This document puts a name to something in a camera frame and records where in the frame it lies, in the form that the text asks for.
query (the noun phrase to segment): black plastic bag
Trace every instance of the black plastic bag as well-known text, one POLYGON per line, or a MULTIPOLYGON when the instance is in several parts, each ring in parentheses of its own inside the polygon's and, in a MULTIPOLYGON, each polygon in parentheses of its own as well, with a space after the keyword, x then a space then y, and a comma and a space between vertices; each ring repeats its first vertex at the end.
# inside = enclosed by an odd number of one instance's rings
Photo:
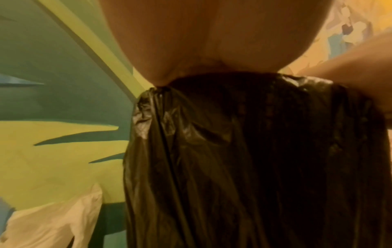
POLYGON ((129 248, 392 247, 383 116, 318 78, 214 74, 145 92, 124 184, 129 248))

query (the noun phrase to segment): white plastic bag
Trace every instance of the white plastic bag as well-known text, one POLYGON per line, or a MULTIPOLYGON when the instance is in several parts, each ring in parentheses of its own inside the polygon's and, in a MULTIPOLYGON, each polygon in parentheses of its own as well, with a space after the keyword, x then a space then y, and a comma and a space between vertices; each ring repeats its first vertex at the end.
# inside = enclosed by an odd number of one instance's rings
POLYGON ((100 208, 98 185, 68 202, 16 211, 0 237, 0 248, 87 248, 100 208))

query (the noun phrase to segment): black trash bag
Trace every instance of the black trash bag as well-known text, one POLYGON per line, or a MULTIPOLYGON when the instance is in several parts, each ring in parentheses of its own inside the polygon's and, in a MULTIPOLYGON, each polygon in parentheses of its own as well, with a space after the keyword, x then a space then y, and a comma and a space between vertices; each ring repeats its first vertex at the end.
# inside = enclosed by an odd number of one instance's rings
POLYGON ((383 116, 318 78, 180 79, 139 99, 129 248, 390 248, 383 116))

